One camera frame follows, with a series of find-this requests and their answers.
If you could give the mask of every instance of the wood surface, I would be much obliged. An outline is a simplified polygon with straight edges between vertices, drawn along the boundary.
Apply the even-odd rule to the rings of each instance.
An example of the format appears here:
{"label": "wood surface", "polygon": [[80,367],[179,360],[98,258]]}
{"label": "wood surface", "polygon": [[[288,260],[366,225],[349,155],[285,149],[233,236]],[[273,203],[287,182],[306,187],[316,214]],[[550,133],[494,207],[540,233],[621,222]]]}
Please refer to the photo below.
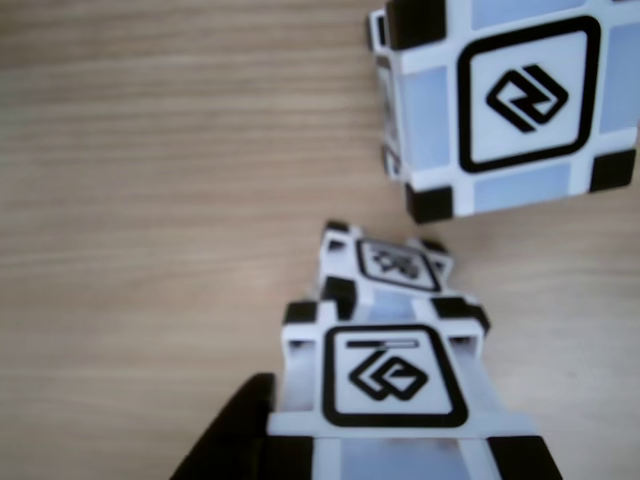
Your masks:
{"label": "wood surface", "polygon": [[1,478],[168,478],[280,371],[337,217],[441,238],[564,477],[637,480],[640,190],[414,227],[379,160],[381,4],[0,2]]}

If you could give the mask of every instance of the printed symbol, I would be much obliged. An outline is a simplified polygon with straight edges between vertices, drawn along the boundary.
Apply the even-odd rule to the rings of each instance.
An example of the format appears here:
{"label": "printed symbol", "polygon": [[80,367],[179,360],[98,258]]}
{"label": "printed symbol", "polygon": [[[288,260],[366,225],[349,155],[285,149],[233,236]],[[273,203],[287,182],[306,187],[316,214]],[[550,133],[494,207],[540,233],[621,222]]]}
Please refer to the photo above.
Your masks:
{"label": "printed symbol", "polygon": [[417,340],[373,340],[347,342],[347,348],[375,348],[376,350],[349,374],[349,380],[373,400],[381,401],[389,395],[406,402],[427,383],[429,377],[401,357],[390,357],[367,374],[389,349],[418,348]]}
{"label": "printed symbol", "polygon": [[[516,70],[505,73],[487,95],[487,104],[522,133],[531,133],[536,130],[536,125],[546,124],[560,111],[567,103],[569,94],[538,65],[529,65],[523,70],[527,76]],[[524,95],[505,103],[500,94],[509,85],[515,86]],[[549,97],[538,85],[552,96]],[[541,111],[539,107],[547,102],[551,102],[551,107],[546,112]]]}
{"label": "printed symbol", "polygon": [[386,250],[377,250],[373,256],[373,260],[380,265],[384,273],[397,270],[411,280],[415,280],[420,276],[420,269],[413,263],[413,257],[409,255],[400,255],[391,253]]}

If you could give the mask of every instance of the cube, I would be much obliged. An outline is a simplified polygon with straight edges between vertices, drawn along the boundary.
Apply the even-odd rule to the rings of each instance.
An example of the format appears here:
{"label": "cube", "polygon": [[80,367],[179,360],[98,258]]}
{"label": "cube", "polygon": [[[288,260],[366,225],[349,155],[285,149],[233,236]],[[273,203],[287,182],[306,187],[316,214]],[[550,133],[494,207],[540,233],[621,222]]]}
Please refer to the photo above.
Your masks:
{"label": "cube", "polygon": [[366,27],[415,222],[631,182],[640,1],[391,0]]}

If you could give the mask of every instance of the black plastic part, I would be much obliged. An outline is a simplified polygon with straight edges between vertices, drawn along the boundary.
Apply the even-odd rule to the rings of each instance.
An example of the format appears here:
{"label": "black plastic part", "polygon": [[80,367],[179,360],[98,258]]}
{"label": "black plastic part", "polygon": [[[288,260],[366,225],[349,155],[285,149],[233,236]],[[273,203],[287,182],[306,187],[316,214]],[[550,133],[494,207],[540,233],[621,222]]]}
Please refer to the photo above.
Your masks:
{"label": "black plastic part", "polygon": [[424,248],[427,250],[431,250],[433,252],[443,253],[445,255],[449,255],[449,251],[446,249],[444,245],[436,240],[429,240],[428,238],[421,238],[420,242],[424,245]]}
{"label": "black plastic part", "polygon": [[273,408],[275,376],[250,378],[207,428],[171,480],[253,480]]}
{"label": "black plastic part", "polygon": [[283,324],[314,323],[318,304],[316,302],[291,302],[287,305]]}
{"label": "black plastic part", "polygon": [[380,15],[376,20],[378,27],[378,38],[380,39],[380,45],[385,47],[387,45],[387,33],[384,31],[384,15]]}
{"label": "black plastic part", "polygon": [[447,36],[445,0],[392,0],[387,2],[386,18],[393,50],[426,45]]}
{"label": "black plastic part", "polygon": [[635,150],[596,157],[593,162],[589,192],[600,192],[629,185],[633,177],[635,161]]}
{"label": "black plastic part", "polygon": [[562,480],[542,437],[487,439],[502,480]]}
{"label": "black plastic part", "polygon": [[453,189],[443,187],[424,192],[415,192],[405,185],[407,211],[416,223],[435,222],[453,217]]}
{"label": "black plastic part", "polygon": [[341,220],[329,220],[324,226],[326,230],[334,230],[336,232],[349,233],[349,224]]}
{"label": "black plastic part", "polygon": [[482,326],[485,336],[491,330],[491,323],[484,309],[479,305],[469,305],[462,297],[432,298],[431,303],[443,320],[475,318]]}
{"label": "black plastic part", "polygon": [[311,480],[313,438],[268,437],[262,448],[259,480]]}
{"label": "black plastic part", "polygon": [[329,251],[330,252],[336,252],[336,251],[340,251],[342,249],[344,249],[344,247],[346,246],[346,243],[344,242],[340,242],[338,240],[331,240],[329,241]]}
{"label": "black plastic part", "polygon": [[322,288],[322,299],[336,302],[339,320],[351,320],[358,300],[356,284],[345,278],[327,277]]}

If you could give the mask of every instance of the light blue panel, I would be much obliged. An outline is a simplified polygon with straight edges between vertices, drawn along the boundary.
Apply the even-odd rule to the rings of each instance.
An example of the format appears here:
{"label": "light blue panel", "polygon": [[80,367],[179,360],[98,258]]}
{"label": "light blue panel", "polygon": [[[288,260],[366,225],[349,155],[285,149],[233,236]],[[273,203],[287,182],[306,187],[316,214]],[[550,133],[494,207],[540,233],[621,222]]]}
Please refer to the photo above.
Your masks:
{"label": "light blue panel", "polygon": [[449,163],[449,108],[445,67],[401,77],[413,170]]}
{"label": "light blue panel", "polygon": [[611,29],[601,132],[635,127],[640,118],[640,23]]}
{"label": "light blue panel", "polygon": [[476,212],[520,207],[565,197],[571,167],[567,163],[499,178],[475,185]]}
{"label": "light blue panel", "polygon": [[342,441],[345,480],[469,480],[456,440],[374,439]]}
{"label": "light blue panel", "polygon": [[369,314],[370,322],[393,323],[397,321],[403,323],[406,320],[414,319],[409,295],[376,290],[373,298],[374,304]]}
{"label": "light blue panel", "polygon": [[473,0],[473,28],[579,7],[585,0]]}

